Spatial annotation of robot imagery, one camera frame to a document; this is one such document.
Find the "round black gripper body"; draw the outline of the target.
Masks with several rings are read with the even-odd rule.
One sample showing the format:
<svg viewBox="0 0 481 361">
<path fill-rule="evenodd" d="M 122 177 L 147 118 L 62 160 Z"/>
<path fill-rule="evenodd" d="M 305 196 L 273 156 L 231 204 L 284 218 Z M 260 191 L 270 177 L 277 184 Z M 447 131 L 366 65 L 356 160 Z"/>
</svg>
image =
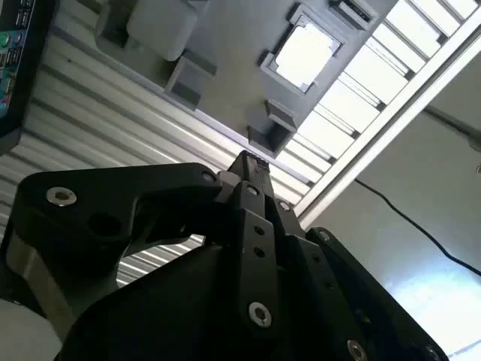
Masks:
<svg viewBox="0 0 481 361">
<path fill-rule="evenodd" d="M 60 360 L 335 360 L 266 246 L 200 247 L 91 306 Z"/>
</svg>

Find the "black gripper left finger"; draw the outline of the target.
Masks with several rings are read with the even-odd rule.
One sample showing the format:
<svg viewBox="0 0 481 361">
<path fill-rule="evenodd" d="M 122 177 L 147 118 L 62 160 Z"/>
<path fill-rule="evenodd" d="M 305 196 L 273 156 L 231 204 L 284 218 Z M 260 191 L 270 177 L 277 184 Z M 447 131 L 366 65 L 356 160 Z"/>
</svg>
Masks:
<svg viewBox="0 0 481 361">
<path fill-rule="evenodd" d="M 268 165 L 242 152 L 227 172 L 199 163 L 52 171 L 24 178 L 1 245 L 5 293 L 67 333 L 117 289 L 121 259 L 198 234 L 274 240 Z"/>
</svg>

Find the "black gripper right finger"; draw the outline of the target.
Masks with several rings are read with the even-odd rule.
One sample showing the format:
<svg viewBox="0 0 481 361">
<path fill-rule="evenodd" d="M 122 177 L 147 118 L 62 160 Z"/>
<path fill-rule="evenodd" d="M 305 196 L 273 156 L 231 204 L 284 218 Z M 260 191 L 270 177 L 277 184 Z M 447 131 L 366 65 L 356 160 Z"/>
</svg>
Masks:
<svg viewBox="0 0 481 361">
<path fill-rule="evenodd" d="M 274 227 L 292 360 L 445 360 L 434 339 L 327 229 L 304 231 L 257 162 Z"/>
</svg>

